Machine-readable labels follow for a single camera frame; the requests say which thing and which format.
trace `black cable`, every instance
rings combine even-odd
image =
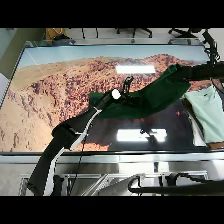
[[[75,184],[75,181],[76,181],[76,179],[77,179],[77,175],[78,175],[78,172],[79,172],[79,167],[80,167],[80,164],[81,164],[81,159],[82,159],[82,156],[83,156],[84,146],[85,146],[85,143],[86,143],[86,137],[87,137],[87,135],[85,136],[85,138],[84,138],[84,140],[83,140],[83,143],[82,143],[81,156],[79,157],[79,163],[78,163],[77,171],[76,171],[76,174],[75,174],[75,179],[74,179],[74,181],[73,181],[73,183],[72,183],[72,185],[71,185],[71,187],[70,187],[70,191],[69,191],[69,193],[68,193],[68,196],[71,195],[71,193],[72,193],[72,189],[73,189],[74,184]]]

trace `white floor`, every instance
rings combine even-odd
[[[153,38],[173,38],[178,33],[173,32],[173,34],[168,34],[171,28],[149,28],[152,31]],[[81,28],[66,28],[66,34],[72,39],[82,39],[82,29]],[[204,40],[202,33],[194,34],[195,36],[202,38]],[[96,38],[95,28],[84,28],[85,38],[92,39]],[[98,38],[131,38],[133,33],[133,28],[121,29],[120,34],[117,34],[115,28],[98,28]],[[224,61],[224,28],[211,28],[209,29],[211,36],[217,41],[218,52],[220,54],[221,60]],[[136,38],[148,38],[148,33],[144,30],[137,29],[135,33]]]

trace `desert landscape image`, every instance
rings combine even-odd
[[[134,75],[132,92],[150,84],[176,63],[193,66],[198,62],[158,54],[143,59],[102,56],[19,68],[0,110],[0,151],[42,152],[55,126],[88,108],[90,92],[122,88],[128,75],[117,74],[117,65],[154,65],[156,74]],[[192,82],[189,91],[209,85],[210,81]],[[107,151],[108,147],[93,139],[86,142],[84,150]]]

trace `sky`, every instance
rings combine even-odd
[[[146,58],[157,54],[169,54],[182,60],[206,62],[203,46],[187,45],[103,45],[103,46],[55,46],[26,48],[18,68],[83,58],[122,57]]]

